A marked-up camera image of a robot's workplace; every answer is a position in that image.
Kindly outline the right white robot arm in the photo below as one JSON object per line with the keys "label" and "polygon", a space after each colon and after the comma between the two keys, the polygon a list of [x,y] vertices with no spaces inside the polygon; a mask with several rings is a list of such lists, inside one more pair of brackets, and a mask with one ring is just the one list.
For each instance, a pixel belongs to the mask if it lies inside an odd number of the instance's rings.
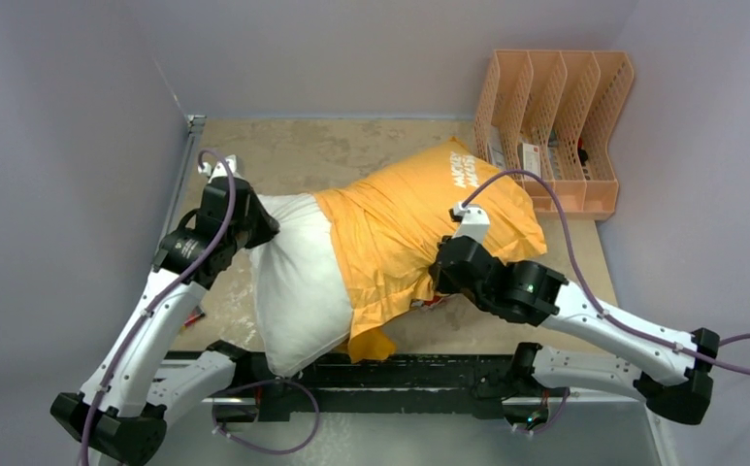
{"label": "right white robot arm", "polygon": [[711,404],[718,335],[667,329],[587,296],[582,286],[535,261],[503,262],[469,237],[444,239],[430,268],[435,291],[462,294],[506,322],[567,334],[599,354],[517,346],[507,370],[522,395],[538,388],[587,388],[629,397],[657,416],[699,425]]}

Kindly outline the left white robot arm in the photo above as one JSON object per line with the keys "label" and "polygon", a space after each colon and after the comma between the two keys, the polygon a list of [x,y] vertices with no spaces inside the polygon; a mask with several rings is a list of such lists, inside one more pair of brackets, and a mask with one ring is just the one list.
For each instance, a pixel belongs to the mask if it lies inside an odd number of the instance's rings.
{"label": "left white robot arm", "polygon": [[229,352],[208,350],[179,375],[153,378],[186,319],[239,250],[270,242],[277,222],[253,187],[213,175],[198,208],[160,242],[138,305],[113,348],[76,393],[61,392],[50,413],[78,442],[80,465],[145,465],[169,427],[221,389],[239,397],[252,371]]}

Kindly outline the orange cartoon pillowcase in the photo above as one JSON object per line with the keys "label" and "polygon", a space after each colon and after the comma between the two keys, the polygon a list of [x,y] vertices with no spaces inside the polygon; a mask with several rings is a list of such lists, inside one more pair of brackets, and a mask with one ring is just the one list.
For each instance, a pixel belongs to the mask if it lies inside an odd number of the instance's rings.
{"label": "orange cartoon pillowcase", "polygon": [[450,209],[499,172],[451,139],[345,187],[315,192],[351,305],[344,350],[352,361],[395,353],[382,326],[435,297],[428,269],[440,240],[456,229]]}

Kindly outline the white pillow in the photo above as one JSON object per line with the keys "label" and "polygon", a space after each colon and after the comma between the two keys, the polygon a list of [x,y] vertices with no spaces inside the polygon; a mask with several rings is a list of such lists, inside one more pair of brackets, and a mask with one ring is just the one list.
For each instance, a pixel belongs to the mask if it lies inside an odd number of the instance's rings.
{"label": "white pillow", "polygon": [[291,377],[347,340],[352,307],[314,196],[259,199],[279,231],[249,251],[256,322],[271,372]]}

